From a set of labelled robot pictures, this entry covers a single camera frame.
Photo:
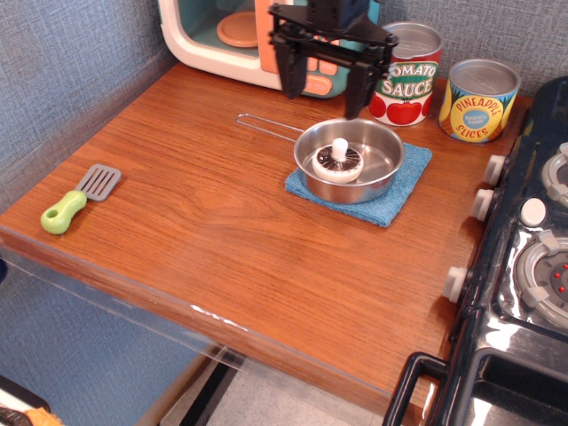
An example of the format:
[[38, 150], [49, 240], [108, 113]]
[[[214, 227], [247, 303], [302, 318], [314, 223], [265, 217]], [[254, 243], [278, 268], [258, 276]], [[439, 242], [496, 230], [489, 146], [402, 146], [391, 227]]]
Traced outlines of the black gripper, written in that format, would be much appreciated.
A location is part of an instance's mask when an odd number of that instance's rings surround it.
[[369, 18], [368, 1], [308, 1], [305, 5], [273, 4], [271, 44], [283, 93], [302, 94], [307, 59], [347, 67], [345, 118], [356, 119], [370, 103], [376, 85], [389, 74], [398, 38]]

